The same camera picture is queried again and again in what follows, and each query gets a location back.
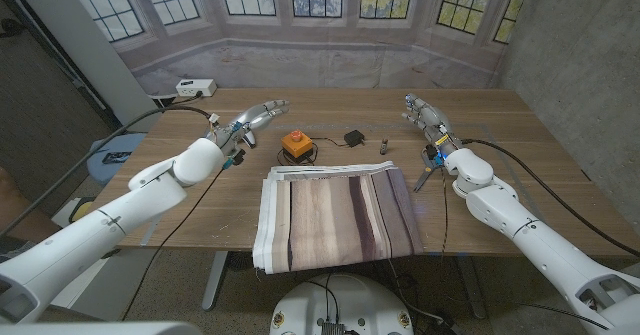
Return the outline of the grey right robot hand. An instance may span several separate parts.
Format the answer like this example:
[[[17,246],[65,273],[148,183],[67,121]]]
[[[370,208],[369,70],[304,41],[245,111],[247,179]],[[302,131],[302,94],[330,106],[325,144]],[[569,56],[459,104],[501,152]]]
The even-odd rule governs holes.
[[[413,93],[405,96],[407,113],[402,117],[424,132],[428,142],[446,158],[462,147],[461,141],[454,135],[447,116]]]

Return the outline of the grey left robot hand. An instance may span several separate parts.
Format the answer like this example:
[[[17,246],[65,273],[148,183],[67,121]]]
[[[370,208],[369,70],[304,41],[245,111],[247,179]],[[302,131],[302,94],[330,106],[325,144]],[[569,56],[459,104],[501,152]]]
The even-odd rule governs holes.
[[[234,117],[228,124],[214,125],[206,138],[215,143],[225,156],[235,157],[241,149],[238,143],[249,137],[249,146],[256,144],[254,133],[269,125],[276,117],[288,112],[290,102],[278,99],[255,105]]]

